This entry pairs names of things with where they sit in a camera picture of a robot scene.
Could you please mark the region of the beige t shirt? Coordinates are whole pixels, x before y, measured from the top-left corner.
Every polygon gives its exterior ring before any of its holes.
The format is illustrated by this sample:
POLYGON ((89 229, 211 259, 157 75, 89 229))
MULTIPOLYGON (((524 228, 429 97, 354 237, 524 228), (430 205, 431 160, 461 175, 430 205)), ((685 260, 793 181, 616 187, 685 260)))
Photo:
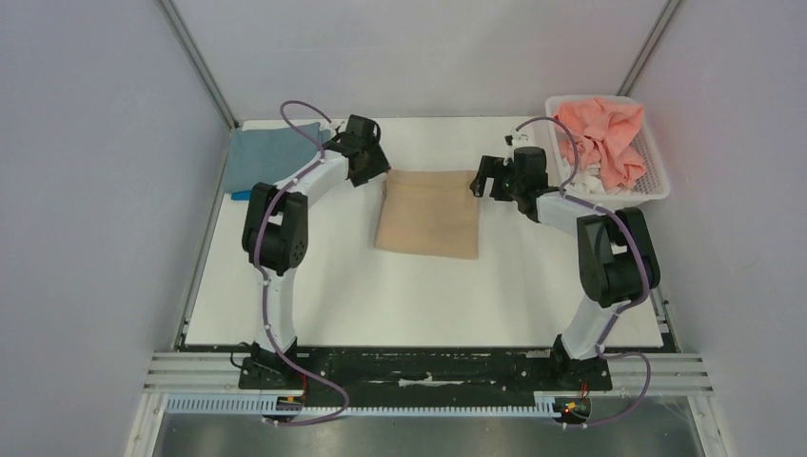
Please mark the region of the beige t shirt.
POLYGON ((471 170, 391 170, 375 247, 424 256, 479 257, 480 204, 471 170))

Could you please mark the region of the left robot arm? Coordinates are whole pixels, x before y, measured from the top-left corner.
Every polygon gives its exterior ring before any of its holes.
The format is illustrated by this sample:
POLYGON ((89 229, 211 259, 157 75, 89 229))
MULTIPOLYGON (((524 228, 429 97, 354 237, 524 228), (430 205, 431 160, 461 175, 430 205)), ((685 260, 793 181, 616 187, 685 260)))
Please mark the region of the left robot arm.
POLYGON ((245 361, 251 382, 287 388, 300 373, 291 354, 297 343, 293 289, 308 249, 310 208, 345 181, 359 187, 390 170, 376 121, 352 114, 332 132, 300 169, 251 191, 242 247, 255 267, 261 297, 261 324, 245 361))

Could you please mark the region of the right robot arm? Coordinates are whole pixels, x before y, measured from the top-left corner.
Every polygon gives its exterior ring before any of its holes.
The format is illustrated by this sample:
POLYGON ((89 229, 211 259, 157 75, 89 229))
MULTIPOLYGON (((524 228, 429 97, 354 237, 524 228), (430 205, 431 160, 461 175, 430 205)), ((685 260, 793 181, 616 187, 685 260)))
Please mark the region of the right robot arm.
POLYGON ((477 198, 513 202, 519 213, 575 237, 583 297, 550 352, 550 377, 573 388, 598 374, 610 331, 659 284, 660 268, 643 212, 611 210, 548 184, 546 153, 534 146, 511 157, 484 155, 469 186, 477 198))

